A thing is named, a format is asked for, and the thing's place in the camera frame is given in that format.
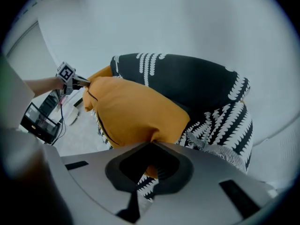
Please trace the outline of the white round basket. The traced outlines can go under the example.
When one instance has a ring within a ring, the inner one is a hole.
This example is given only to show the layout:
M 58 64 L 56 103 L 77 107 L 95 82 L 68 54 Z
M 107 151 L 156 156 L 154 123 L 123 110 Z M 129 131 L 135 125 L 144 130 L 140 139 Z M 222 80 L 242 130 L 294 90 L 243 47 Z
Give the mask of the white round basket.
M 75 120 L 78 118 L 78 116 L 79 116 L 79 110 L 76 107 L 73 107 L 70 115 L 66 120 L 66 124 L 68 126 L 72 125 L 75 122 Z

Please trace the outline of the person's left forearm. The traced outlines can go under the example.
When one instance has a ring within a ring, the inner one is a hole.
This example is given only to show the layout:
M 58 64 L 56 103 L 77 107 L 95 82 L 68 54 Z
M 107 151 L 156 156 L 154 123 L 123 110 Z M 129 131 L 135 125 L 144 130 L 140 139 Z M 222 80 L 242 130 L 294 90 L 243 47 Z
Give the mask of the person's left forearm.
M 33 91 L 34 98 L 52 90 L 62 90 L 65 83 L 59 77 L 50 77 L 38 80 L 25 80 L 25 84 Z

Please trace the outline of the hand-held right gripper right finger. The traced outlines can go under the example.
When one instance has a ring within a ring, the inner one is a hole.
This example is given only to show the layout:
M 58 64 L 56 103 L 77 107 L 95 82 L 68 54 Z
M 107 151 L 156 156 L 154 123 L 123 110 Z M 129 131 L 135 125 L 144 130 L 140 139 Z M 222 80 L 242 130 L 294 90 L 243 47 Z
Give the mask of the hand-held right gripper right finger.
M 221 186 L 228 180 L 253 201 L 256 211 L 262 211 L 273 202 L 262 183 L 217 156 L 171 143 L 157 142 L 156 145 L 188 158 L 194 172 L 179 192 L 155 196 L 138 225 L 248 225 L 250 222 L 245 221 Z

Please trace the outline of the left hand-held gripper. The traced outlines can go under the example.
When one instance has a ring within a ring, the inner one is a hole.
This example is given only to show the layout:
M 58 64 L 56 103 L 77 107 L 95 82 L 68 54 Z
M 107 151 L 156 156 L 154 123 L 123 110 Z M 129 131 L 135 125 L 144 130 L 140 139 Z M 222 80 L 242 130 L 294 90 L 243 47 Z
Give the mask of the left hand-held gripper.
M 73 90 L 89 87 L 90 81 L 75 74 L 75 69 L 68 63 L 62 62 L 57 69 L 57 77 L 63 81 L 62 95 L 70 95 Z

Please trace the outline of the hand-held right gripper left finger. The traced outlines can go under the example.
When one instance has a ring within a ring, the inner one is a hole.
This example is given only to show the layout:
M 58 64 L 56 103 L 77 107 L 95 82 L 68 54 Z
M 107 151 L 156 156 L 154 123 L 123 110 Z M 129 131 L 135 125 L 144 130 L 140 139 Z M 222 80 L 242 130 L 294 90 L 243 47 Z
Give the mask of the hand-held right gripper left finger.
M 74 222 L 152 222 L 154 204 L 137 184 L 148 165 L 149 142 L 63 157 L 65 200 Z

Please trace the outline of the orange cushion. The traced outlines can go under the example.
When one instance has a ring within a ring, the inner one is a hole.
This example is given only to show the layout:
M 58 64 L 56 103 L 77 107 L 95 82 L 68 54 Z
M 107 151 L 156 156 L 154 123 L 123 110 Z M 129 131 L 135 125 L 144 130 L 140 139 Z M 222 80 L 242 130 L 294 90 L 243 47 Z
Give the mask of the orange cushion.
M 186 111 L 142 84 L 116 77 L 95 78 L 83 93 L 113 148 L 141 142 L 175 143 L 190 121 Z

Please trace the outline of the orange sofa with striped cover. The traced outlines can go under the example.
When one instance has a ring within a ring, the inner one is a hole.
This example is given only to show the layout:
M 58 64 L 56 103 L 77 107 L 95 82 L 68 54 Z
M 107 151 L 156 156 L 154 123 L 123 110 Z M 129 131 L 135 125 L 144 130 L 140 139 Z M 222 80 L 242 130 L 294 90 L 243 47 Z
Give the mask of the orange sofa with striped cover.
M 188 113 L 190 121 L 174 144 L 248 171 L 253 122 L 243 101 L 247 78 L 207 60 L 163 53 L 114 56 L 110 67 L 112 77 L 150 87 Z

